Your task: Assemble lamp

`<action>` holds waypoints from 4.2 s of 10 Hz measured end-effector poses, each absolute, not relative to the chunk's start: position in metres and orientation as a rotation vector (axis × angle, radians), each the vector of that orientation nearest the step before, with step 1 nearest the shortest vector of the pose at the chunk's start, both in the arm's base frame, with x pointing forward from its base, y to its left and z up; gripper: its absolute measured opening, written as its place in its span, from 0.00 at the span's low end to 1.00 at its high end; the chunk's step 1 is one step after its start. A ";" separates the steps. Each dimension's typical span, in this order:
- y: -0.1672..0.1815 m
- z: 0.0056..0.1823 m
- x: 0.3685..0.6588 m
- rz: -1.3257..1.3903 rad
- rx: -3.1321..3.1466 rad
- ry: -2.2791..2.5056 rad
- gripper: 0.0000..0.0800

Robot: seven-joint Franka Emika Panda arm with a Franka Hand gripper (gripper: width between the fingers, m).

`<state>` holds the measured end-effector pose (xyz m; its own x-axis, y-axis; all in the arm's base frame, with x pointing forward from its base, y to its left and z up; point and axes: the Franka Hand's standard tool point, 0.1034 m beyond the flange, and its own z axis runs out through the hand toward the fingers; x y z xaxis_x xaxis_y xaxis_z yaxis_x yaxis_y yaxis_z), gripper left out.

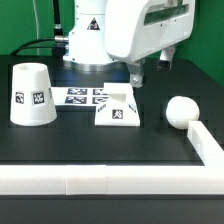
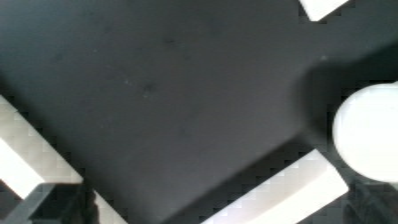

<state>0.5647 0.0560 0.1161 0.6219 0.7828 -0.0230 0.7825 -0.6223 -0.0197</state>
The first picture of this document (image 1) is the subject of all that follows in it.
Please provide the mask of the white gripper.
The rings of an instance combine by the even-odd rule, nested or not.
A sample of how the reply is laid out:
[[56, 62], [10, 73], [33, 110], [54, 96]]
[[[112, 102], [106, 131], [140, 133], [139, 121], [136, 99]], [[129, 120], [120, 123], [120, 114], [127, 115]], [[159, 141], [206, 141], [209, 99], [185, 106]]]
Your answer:
[[192, 32], [195, 0], [108, 0], [105, 16], [105, 48], [108, 55], [127, 62], [130, 84], [144, 85], [142, 59], [161, 51], [158, 71], [169, 71], [175, 44]]

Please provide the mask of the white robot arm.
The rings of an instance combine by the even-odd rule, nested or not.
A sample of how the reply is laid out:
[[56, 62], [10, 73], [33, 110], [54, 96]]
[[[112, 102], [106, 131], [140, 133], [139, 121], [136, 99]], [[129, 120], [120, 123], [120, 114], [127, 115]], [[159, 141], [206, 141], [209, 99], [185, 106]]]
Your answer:
[[66, 65], [105, 71], [127, 65], [130, 84], [144, 83], [144, 59], [160, 54], [158, 68], [171, 69], [176, 45], [192, 33], [196, 0], [75, 0]]

